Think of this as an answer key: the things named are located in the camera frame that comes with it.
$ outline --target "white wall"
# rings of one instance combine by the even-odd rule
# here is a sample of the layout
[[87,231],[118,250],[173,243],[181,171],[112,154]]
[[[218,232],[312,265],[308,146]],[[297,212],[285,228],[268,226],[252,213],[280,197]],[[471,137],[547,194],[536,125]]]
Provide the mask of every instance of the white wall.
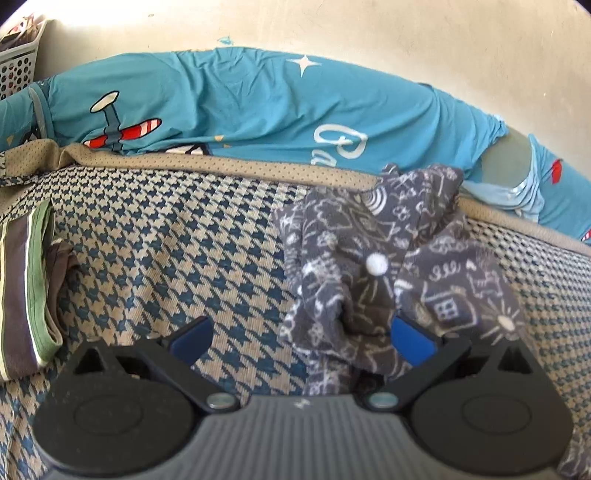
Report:
[[431,83],[535,133],[591,177],[591,17],[573,0],[54,0],[46,13],[58,21],[38,76],[229,35]]

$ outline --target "white star print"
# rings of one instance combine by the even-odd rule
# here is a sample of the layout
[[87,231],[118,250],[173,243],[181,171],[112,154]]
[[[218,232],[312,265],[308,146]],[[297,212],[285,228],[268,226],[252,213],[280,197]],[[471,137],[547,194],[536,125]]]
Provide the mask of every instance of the white star print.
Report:
[[293,63],[297,63],[300,66],[300,78],[302,78],[304,76],[304,72],[306,71],[306,68],[308,67],[313,67],[315,65],[322,65],[321,63],[318,63],[316,61],[311,61],[308,58],[308,55],[304,55],[302,58],[300,59],[287,59],[287,61],[292,61]]

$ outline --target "gray fabric patch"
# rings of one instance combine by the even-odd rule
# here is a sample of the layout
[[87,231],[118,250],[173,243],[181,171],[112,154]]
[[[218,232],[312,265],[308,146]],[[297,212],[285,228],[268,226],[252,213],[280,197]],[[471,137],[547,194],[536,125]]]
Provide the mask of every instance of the gray fabric patch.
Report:
[[307,365],[310,395],[348,393],[360,372],[410,366],[391,346],[395,314],[475,343],[525,337],[525,321],[491,252],[456,207],[462,172],[388,166],[365,193],[318,187],[274,212],[295,303],[279,337]]

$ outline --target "folded towel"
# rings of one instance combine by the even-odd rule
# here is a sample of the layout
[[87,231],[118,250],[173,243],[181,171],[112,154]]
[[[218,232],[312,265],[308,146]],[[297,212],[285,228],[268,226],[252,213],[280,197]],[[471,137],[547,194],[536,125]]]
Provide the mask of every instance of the folded towel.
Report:
[[57,296],[76,257],[53,235],[49,200],[0,226],[0,381],[37,372],[61,347]]

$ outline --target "white letter print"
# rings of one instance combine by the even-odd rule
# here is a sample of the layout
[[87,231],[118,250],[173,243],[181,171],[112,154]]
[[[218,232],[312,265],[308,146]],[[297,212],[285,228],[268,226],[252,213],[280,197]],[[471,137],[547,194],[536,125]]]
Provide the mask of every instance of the white letter print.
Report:
[[[355,142],[353,142],[353,140],[348,139],[344,135],[341,135],[338,140],[327,140],[322,137],[322,133],[328,131],[341,132],[347,135],[351,135],[352,137],[358,137],[360,140],[359,145],[357,145],[357,147],[354,150],[346,150],[343,148],[344,145],[353,145]],[[357,130],[353,130],[352,128],[345,127],[344,125],[324,124],[320,125],[316,130],[314,130],[314,141],[320,144],[336,145],[336,151],[341,157],[352,160],[354,158],[359,158],[361,156],[361,154],[365,150],[365,145],[367,145],[368,136],[364,133],[358,132]]]
[[324,150],[319,150],[316,148],[315,150],[312,150],[312,160],[310,160],[310,163],[312,165],[319,163],[320,165],[326,165],[327,167],[336,167],[336,158]]

